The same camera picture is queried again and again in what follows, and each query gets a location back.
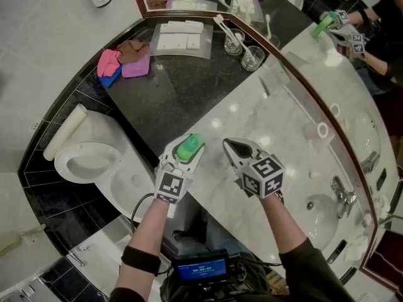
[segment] black strap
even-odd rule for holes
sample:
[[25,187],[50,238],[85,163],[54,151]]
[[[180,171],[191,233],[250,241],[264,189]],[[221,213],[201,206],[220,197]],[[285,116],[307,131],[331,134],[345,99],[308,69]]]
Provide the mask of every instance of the black strap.
[[364,25],[369,25],[370,19],[366,15],[366,12],[364,10],[359,10],[359,13],[360,13],[361,17],[363,17]]
[[386,74],[385,74],[385,77],[387,78],[387,79],[389,79],[389,80],[391,80],[392,78],[393,78],[393,68],[392,68],[392,65],[391,64],[388,64],[388,68],[387,68],[387,70],[386,70]]
[[158,275],[161,260],[158,256],[152,255],[134,247],[126,246],[122,255],[122,262],[126,265],[141,271]]

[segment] bathroom sink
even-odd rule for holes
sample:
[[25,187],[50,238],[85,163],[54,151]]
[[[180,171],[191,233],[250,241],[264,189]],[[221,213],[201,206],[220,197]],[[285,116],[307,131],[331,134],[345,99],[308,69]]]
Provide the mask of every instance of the bathroom sink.
[[[113,199],[121,208],[119,210],[130,218],[139,200],[144,195],[154,192],[154,187],[150,179],[143,178],[129,168],[121,168],[113,173],[110,190]],[[135,216],[136,221],[141,221],[152,199],[152,197],[147,198],[139,206]]]
[[380,154],[380,137],[372,118],[364,111],[355,118],[354,139],[355,154],[360,162],[367,159],[372,152]]
[[312,245],[324,250],[338,229],[337,202],[325,194],[314,194],[302,204],[302,213],[294,218]]

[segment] black shirt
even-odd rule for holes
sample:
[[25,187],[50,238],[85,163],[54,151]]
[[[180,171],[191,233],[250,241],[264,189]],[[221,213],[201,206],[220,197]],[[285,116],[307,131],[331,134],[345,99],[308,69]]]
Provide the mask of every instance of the black shirt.
[[[403,86],[403,14],[394,0],[380,0],[372,9],[380,17],[381,31],[366,44],[365,50],[392,66],[394,77]],[[371,78],[383,89],[395,84],[380,74],[371,73]]]
[[[308,239],[291,252],[280,254],[280,259],[286,270],[289,296],[244,294],[234,296],[234,300],[237,302],[354,301],[329,267],[322,252],[315,249]],[[111,292],[109,302],[144,302],[144,299],[130,289],[116,288]]]

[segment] person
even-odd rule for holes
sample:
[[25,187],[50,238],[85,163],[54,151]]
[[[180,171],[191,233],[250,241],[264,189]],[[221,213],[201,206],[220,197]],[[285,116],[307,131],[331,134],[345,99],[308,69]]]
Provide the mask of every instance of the person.
[[[245,265],[247,269],[245,281],[252,290],[243,294],[231,295],[230,299],[225,296],[226,301],[354,301],[332,272],[321,251],[312,246],[280,199],[276,195],[270,195],[262,199],[261,204],[286,270],[290,295],[286,297],[270,295],[263,268],[259,264],[250,263],[250,265]],[[141,252],[146,259],[149,254],[153,257],[159,256],[168,208],[169,203],[158,199],[153,200],[128,244],[130,249]],[[211,225],[210,222],[207,223],[207,233],[209,233],[209,225]],[[213,221],[212,226],[216,229],[222,228],[216,221]],[[218,232],[213,230],[211,233],[215,234],[216,245],[223,245],[230,252],[244,251],[246,254],[250,254],[241,243],[238,242],[237,245],[234,245],[229,233],[221,235],[223,233],[220,230]],[[186,248],[185,240],[181,241],[181,244]],[[147,301],[153,280],[153,273],[142,271],[122,262],[119,277],[115,289],[110,294],[109,302]],[[176,282],[173,272],[161,286],[161,299],[162,301],[201,301],[200,296],[192,295],[194,292],[195,290],[189,291],[189,289],[181,288],[180,283]]]
[[403,0],[380,0],[372,8],[348,15],[351,25],[380,20],[381,30],[353,55],[352,64],[371,95],[403,87]]

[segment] digital display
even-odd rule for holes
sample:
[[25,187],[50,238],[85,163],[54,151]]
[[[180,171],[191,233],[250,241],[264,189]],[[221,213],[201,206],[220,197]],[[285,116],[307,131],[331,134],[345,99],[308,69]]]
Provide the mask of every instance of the digital display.
[[178,266],[178,271],[182,281],[205,279],[208,277],[226,275],[227,273],[225,259]]

